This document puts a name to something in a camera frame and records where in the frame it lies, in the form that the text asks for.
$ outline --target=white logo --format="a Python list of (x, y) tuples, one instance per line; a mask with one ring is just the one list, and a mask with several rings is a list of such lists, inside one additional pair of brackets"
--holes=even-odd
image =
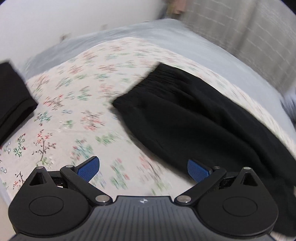
[(147, 199), (143, 198), (142, 200), (140, 200), (139, 202), (145, 204), (146, 202), (149, 202)]

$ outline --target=blue textured pad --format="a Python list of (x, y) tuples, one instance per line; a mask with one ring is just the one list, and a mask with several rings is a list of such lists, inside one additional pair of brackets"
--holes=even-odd
[(197, 183), (204, 180), (210, 174), (209, 172), (202, 168), (200, 165), (196, 164), (194, 161), (189, 160), (187, 163), (187, 170), (189, 175), (196, 181)]
[(96, 157), (77, 171), (77, 175), (89, 182), (99, 171), (100, 160)]

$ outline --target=folded black cloth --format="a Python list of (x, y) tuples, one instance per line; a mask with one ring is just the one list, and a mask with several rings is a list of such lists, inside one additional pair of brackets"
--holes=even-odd
[(113, 106), (142, 144), (185, 174), (190, 158), (229, 172), (252, 167), (278, 205), (274, 231), (296, 236), (296, 161), (248, 111), (200, 78), (165, 64)]
[(25, 83), (5, 62), (0, 64), (0, 146), (36, 109)]

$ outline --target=floral bedspread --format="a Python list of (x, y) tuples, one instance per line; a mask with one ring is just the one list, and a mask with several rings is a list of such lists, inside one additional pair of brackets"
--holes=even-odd
[(29, 79), (39, 103), (32, 117), (0, 148), (0, 178), (12, 199), (36, 166), (59, 170), (95, 155), (100, 171), (90, 183), (109, 194), (170, 195), (192, 187), (125, 129), (111, 102), (163, 62), (200, 77), (264, 123), (296, 156), (296, 145), (273, 117), (229, 81), (181, 55), (138, 38), (90, 48)]

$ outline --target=gray ribbed panel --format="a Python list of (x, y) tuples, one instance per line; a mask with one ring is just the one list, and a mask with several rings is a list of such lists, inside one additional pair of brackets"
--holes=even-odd
[[(234, 241), (204, 227), (192, 209), (174, 205), (169, 197), (119, 196), (110, 206), (96, 207), (76, 230), (53, 238), (19, 234), (11, 241)], [(273, 241), (262, 236), (249, 241)]]

